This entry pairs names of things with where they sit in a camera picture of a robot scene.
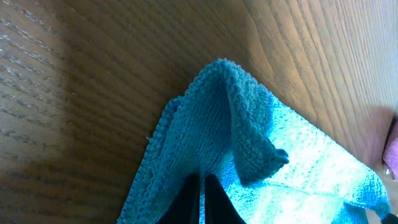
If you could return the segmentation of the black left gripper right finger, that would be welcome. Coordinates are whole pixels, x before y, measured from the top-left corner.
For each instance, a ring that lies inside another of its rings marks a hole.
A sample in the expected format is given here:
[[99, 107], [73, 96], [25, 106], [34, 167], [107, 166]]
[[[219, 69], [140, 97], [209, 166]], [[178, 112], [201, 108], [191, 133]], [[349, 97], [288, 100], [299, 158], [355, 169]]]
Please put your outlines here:
[[205, 223], [246, 224], [214, 174], [205, 179]]

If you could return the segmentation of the crumpled purple cloth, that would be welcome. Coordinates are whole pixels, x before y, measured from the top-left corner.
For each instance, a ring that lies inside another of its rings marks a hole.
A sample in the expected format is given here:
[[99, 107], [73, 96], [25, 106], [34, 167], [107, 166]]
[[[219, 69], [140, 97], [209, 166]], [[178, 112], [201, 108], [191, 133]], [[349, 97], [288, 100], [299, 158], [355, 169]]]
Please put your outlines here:
[[397, 180], [397, 121], [392, 124], [387, 135], [382, 159], [386, 169], [390, 170], [394, 179]]

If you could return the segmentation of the blue microfiber cloth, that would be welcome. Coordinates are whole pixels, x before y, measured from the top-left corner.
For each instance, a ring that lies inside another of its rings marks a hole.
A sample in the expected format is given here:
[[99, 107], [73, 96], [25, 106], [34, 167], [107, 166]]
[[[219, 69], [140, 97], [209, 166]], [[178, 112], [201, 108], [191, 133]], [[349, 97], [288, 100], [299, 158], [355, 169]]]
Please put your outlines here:
[[246, 223], [396, 223], [379, 176], [239, 65], [208, 64], [170, 100], [118, 218], [157, 223], [185, 179], [217, 176]]

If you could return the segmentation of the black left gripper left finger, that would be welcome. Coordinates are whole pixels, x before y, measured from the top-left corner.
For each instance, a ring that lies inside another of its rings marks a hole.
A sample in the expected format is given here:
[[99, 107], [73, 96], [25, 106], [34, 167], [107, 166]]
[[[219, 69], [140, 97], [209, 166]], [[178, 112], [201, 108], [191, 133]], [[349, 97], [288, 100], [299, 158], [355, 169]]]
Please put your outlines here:
[[199, 224], [200, 177], [189, 175], [157, 224]]

